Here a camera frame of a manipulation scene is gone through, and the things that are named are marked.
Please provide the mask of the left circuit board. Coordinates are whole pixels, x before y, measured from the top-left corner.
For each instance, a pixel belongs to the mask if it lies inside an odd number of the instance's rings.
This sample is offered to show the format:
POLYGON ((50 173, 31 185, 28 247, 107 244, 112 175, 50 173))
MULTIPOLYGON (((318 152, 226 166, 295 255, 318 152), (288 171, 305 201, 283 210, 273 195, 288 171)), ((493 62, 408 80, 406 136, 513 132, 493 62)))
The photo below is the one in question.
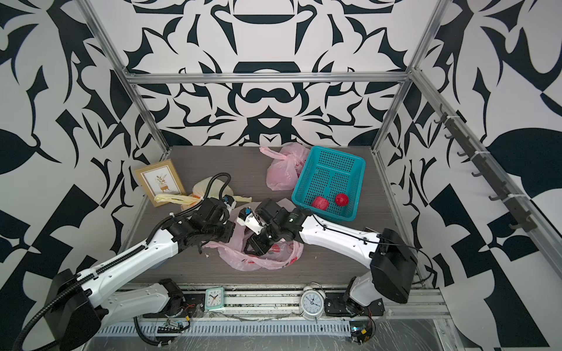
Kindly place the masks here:
POLYGON ((157 328, 158 334, 173 334, 173 333, 184 333, 190 329, 191 320, 189 317, 185 317, 184 320, 174 321, 168 319, 165 321, 163 326, 157 328))

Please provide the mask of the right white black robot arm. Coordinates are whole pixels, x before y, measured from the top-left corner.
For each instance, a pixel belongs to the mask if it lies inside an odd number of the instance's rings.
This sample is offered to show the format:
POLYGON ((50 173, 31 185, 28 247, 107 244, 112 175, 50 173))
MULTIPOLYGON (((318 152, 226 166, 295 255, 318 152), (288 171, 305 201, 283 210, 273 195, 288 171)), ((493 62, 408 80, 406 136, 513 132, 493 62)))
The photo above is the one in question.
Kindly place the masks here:
POLYGON ((246 247, 251 255, 263 256, 279 241, 297 241, 332 250, 368 268, 368 273, 351 280, 347 303, 368 307, 382 298, 408 303, 418 260, 393 230, 354 230, 322 219, 308 209, 288 211, 271 199, 256 209, 242 209, 237 223, 253 232, 246 247))

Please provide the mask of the small pink plastic bag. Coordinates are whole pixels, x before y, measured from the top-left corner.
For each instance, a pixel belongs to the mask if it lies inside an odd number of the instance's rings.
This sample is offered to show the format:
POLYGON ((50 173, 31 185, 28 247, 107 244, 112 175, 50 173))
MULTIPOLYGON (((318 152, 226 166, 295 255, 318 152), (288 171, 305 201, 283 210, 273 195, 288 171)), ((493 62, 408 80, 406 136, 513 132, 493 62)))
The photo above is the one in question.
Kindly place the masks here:
POLYGON ((266 171, 266 185, 272 191, 289 191, 297 185, 310 149, 299 143, 289 143, 275 152, 269 147, 261 146, 260 153, 273 159, 266 171))

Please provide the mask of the round red apple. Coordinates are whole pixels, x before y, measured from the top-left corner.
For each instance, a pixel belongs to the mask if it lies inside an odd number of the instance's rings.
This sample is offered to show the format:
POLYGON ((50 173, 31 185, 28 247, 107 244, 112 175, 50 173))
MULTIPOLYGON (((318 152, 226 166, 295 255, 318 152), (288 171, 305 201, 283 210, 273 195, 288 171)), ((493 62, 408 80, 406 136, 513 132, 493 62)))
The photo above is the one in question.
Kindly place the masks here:
POLYGON ((340 193, 335 196, 335 204, 339 207, 345 207, 349 204, 349 197, 345 193, 340 193))

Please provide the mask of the circuit board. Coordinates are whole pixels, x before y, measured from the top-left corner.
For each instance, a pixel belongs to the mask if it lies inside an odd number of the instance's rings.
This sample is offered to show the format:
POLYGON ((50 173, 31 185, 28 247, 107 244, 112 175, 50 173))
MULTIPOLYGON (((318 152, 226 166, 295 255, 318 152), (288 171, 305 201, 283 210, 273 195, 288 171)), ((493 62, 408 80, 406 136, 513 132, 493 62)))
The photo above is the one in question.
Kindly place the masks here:
POLYGON ((185 317, 184 320, 174 321, 168 319, 165 321, 163 326, 157 328, 158 334, 173 334, 173 333, 184 333, 190 329, 191 320, 189 317, 185 317))
POLYGON ((368 342, 376 332, 373 321, 351 321, 351 341, 362 345, 368 342))

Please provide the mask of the yellow plastic bag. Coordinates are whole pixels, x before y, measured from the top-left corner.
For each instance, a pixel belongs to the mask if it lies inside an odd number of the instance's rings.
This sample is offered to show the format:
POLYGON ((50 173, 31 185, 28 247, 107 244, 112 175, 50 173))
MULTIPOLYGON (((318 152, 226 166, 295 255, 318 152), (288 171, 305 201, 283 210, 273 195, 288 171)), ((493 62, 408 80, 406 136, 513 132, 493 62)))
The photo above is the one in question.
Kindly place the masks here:
MULTIPOLYGON (((192 189, 189 195, 173 195, 173 194, 158 194, 155 197, 155 202, 158 205, 163 205, 165 203, 174 203, 181 206, 181 210, 187 210, 193 206, 199 204, 203 198, 206 191, 206 187, 210 184, 211 178, 206 178, 199 181, 192 189)), ((209 190, 209 196, 215 199, 219 198, 219 192, 224 182, 216 179, 209 190)), ((234 198, 237 203, 251 203, 253 199, 251 197, 241 197, 236 196, 231 187, 227 186, 223 190, 223 195, 229 195, 234 198)))

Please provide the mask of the wall hook rail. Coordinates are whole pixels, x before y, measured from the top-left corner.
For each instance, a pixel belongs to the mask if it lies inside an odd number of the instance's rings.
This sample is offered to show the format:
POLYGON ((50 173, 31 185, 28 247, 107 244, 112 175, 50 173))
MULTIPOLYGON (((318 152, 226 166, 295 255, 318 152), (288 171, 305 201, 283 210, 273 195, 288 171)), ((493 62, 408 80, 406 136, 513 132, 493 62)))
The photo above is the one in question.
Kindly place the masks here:
POLYGON ((484 178, 494 191, 489 200, 502 202, 514 217, 516 224, 511 225, 510 228, 522 229, 527 233, 537 229, 538 225, 533 218, 528 197, 512 182, 506 171, 467 127, 461 117, 441 112, 437 123, 446 127, 449 131, 447 138, 455 140, 461 147, 462 151, 458 153, 458 156, 465 157, 477 168, 472 176, 484 178))

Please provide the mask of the large pink plastic bag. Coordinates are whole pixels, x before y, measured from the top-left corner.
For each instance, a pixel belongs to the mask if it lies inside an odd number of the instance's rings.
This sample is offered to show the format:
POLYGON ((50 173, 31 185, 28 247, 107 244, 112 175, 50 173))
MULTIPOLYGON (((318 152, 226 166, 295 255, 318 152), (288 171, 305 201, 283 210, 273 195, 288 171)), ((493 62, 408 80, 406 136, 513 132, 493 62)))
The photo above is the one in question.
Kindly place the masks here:
POLYGON ((227 243, 211 241, 205 249, 237 271, 278 270, 295 263, 304 251, 300 232, 311 215, 289 201, 266 199, 240 207, 231 215, 236 226, 227 243))

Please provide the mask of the small teal square clock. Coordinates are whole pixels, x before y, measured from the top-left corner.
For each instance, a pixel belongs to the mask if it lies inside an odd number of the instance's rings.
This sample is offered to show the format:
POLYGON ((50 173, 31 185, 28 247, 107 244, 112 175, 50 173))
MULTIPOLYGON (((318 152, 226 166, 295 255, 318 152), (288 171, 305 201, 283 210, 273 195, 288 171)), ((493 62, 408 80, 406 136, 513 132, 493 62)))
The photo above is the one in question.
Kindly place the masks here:
POLYGON ((225 307, 224 287, 206 289, 204 307, 207 311, 223 309, 225 307))

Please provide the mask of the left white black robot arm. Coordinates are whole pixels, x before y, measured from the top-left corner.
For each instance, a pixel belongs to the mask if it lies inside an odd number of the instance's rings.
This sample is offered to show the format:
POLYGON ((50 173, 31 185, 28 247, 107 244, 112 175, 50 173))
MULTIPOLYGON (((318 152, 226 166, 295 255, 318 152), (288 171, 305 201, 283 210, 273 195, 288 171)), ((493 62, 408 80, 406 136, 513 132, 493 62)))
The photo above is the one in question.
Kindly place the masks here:
POLYGON ((179 288, 164 279, 148 288, 120 289, 145 271, 190 247, 228 242, 235 225, 229 217, 237 202, 230 195, 207 198, 193 211, 163 219, 149 237, 90 269, 58 273, 48 291, 45 321, 60 350, 86 344, 100 329, 141 314, 179 310, 179 288))

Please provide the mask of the teal plastic basket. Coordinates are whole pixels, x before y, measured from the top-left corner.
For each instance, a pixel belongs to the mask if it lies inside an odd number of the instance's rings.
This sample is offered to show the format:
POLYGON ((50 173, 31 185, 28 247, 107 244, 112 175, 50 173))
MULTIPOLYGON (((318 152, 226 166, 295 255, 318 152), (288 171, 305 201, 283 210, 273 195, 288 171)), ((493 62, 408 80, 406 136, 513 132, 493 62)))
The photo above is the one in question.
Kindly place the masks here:
POLYGON ((331 222, 351 222, 356 218, 366 162, 363 158, 321 146, 314 146, 299 176, 291 200, 297 207, 309 209, 331 222), (335 196, 345 193, 349 204, 339 207, 335 196), (314 209, 317 196, 330 202, 326 211, 314 209))

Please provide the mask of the round silver alarm clock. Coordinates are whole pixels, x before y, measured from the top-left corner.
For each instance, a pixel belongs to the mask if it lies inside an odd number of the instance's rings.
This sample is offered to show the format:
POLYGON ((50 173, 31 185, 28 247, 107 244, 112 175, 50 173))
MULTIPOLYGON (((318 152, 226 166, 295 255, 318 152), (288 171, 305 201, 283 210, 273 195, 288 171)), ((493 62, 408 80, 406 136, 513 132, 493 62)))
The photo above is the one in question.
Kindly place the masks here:
POLYGON ((317 321, 324 314, 326 294, 312 285, 304 287, 299 300, 299 314, 306 320, 317 321))

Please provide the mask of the wooden picture frame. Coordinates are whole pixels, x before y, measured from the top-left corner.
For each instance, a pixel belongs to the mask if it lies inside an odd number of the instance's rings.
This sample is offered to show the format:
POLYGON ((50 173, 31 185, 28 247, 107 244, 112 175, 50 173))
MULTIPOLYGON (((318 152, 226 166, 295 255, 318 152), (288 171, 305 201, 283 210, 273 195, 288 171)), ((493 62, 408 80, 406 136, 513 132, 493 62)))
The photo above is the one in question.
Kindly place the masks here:
POLYGON ((186 194, 177 170, 169 159, 139 168, 133 171, 133 175, 154 207, 165 204, 156 201, 158 195, 186 194))

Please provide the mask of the right circuit board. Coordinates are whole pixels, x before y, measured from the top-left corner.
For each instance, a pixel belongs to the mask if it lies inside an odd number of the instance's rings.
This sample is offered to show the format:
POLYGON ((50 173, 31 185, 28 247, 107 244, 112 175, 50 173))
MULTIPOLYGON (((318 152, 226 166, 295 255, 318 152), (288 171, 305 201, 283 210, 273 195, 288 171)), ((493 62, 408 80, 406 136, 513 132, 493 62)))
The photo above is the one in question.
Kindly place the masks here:
POLYGON ((368 342, 376 332, 373 321, 351 321, 351 341, 362 345, 368 342))

